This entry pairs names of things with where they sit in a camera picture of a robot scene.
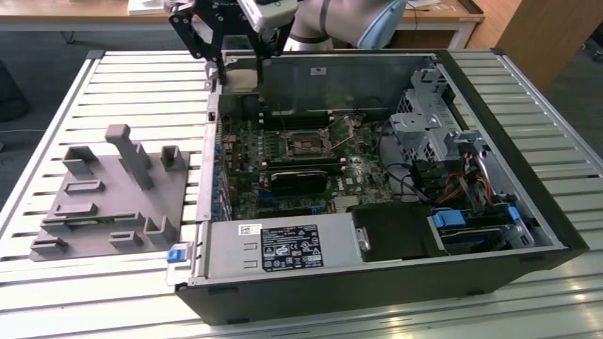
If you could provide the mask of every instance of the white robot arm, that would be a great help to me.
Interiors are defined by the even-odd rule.
[[[331,37],[362,49],[383,48],[396,30],[404,0],[194,0],[176,6],[170,23],[194,58],[206,58],[227,81],[223,38],[246,35],[263,61],[283,50],[332,47]],[[211,42],[192,25],[194,15],[210,26]]]

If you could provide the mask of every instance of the power supply label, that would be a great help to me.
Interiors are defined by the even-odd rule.
[[[262,268],[266,272],[323,267],[316,225],[262,230]]]

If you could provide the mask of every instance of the floor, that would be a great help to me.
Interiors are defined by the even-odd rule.
[[[43,131],[70,89],[91,49],[183,49],[174,32],[78,32],[66,44],[58,32],[0,32],[0,60],[24,92],[31,109],[21,118],[0,123],[0,207],[37,146]],[[603,155],[603,63],[588,52],[576,54],[546,95],[599,155]]]

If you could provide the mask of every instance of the motherboard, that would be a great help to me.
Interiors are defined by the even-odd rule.
[[[324,113],[223,121],[232,218],[343,213],[394,193],[375,152],[380,122]]]

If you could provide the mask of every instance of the wooden table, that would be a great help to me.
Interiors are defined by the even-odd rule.
[[[0,31],[171,30],[167,14],[128,16],[127,0],[3,0]],[[463,48],[484,16],[470,14],[458,0],[424,11],[406,11],[398,30],[451,31],[450,48]]]
[[[544,91],[603,20],[603,0],[474,0],[487,14],[468,48],[506,51]]]

